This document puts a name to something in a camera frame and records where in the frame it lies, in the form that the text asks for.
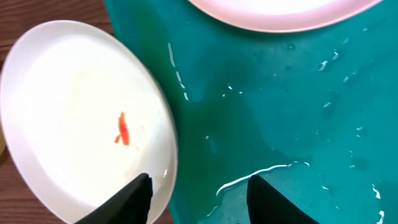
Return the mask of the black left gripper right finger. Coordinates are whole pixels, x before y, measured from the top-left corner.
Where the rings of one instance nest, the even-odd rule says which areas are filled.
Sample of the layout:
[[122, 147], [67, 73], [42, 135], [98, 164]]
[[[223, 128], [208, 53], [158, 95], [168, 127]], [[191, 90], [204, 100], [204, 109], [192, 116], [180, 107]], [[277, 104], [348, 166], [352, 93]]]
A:
[[246, 203], [251, 224], [318, 224], [257, 174], [248, 180]]

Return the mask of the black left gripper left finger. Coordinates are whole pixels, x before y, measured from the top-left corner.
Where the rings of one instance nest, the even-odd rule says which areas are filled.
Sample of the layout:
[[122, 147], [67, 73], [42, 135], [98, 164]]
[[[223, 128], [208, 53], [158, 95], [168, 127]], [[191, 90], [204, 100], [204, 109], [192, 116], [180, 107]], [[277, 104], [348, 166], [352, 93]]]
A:
[[152, 196], [152, 179], [141, 173], [76, 224], [146, 224]]

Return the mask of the yellow-green plate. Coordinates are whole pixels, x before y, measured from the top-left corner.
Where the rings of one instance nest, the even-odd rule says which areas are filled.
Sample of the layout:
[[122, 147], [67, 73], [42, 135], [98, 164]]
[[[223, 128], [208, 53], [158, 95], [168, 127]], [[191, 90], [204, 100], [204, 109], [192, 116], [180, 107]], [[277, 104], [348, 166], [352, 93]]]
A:
[[4, 152], [5, 148], [6, 148], [6, 142], [4, 139], [3, 132], [2, 132], [2, 128], [0, 128], [0, 156]]

